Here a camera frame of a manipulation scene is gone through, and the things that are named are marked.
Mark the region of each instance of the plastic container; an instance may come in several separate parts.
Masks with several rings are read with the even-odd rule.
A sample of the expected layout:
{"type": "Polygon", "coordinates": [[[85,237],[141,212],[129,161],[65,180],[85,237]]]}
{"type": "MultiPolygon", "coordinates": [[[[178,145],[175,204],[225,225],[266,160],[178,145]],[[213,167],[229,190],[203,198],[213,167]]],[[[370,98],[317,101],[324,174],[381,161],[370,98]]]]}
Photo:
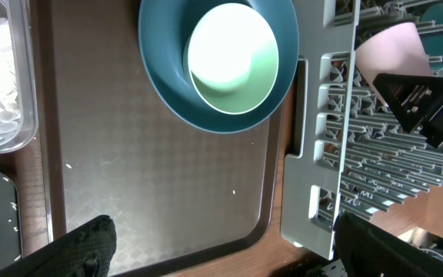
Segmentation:
{"type": "Polygon", "coordinates": [[[33,139],[38,119],[28,3],[26,0],[4,0],[0,1],[0,8],[3,11],[6,9],[12,35],[16,88],[21,114],[20,118],[13,122],[0,122],[0,153],[6,153],[22,148],[33,139]]]}

